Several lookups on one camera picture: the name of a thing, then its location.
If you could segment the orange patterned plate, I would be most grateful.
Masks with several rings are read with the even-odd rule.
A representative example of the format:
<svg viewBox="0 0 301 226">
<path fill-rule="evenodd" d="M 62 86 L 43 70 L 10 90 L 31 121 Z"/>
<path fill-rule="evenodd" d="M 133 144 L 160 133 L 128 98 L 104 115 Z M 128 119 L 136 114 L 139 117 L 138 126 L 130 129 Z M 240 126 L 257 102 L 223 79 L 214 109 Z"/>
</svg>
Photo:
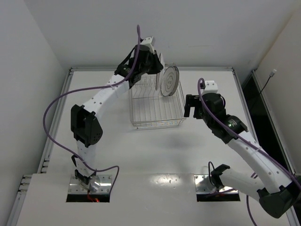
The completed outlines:
<svg viewBox="0 0 301 226">
<path fill-rule="evenodd" d="M 155 83 L 156 90 L 159 90 L 161 86 L 163 74 L 164 74 L 164 69 L 156 75 L 156 83 Z"/>
</svg>

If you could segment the white plate black rim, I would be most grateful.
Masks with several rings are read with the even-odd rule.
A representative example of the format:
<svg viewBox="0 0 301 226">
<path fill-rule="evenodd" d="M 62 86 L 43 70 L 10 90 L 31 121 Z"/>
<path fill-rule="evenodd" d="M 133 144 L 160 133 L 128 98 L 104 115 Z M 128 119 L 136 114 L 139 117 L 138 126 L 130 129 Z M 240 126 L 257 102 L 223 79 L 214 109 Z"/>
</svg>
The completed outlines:
<svg viewBox="0 0 301 226">
<path fill-rule="evenodd" d="M 168 67 L 162 78 L 161 93 L 164 97 L 172 96 L 179 85 L 179 69 L 177 66 Z"/>
</svg>

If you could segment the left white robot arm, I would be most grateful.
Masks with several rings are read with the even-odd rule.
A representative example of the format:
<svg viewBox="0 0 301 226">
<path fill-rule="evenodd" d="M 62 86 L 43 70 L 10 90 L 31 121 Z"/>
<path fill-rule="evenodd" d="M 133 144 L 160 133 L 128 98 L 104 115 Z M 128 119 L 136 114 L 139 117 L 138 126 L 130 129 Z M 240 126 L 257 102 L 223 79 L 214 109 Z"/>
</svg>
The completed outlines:
<svg viewBox="0 0 301 226">
<path fill-rule="evenodd" d="M 139 82 L 144 74 L 157 74 L 162 69 L 163 65 L 152 44 L 135 46 L 118 65 L 105 88 L 83 105 L 71 108 L 71 131 L 78 150 L 72 160 L 76 166 L 75 177 L 85 188 L 92 190 L 93 183 L 98 179 L 92 167 L 96 144 L 103 135 L 100 119 L 105 110 Z"/>
</svg>

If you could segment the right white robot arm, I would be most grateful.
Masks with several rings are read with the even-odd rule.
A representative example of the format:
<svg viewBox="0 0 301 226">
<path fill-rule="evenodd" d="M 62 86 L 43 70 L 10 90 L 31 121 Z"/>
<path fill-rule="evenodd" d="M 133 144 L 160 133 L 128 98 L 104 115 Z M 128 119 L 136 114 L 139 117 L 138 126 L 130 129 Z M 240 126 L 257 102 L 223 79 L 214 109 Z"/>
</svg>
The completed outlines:
<svg viewBox="0 0 301 226">
<path fill-rule="evenodd" d="M 209 189 L 230 186 L 255 199 L 272 217 L 280 218 L 301 198 L 301 178 L 271 158 L 257 143 L 247 126 L 226 113 L 224 98 L 217 93 L 188 94 L 184 116 L 202 119 L 212 133 L 238 153 L 257 178 L 245 176 L 222 164 L 209 173 Z"/>
</svg>

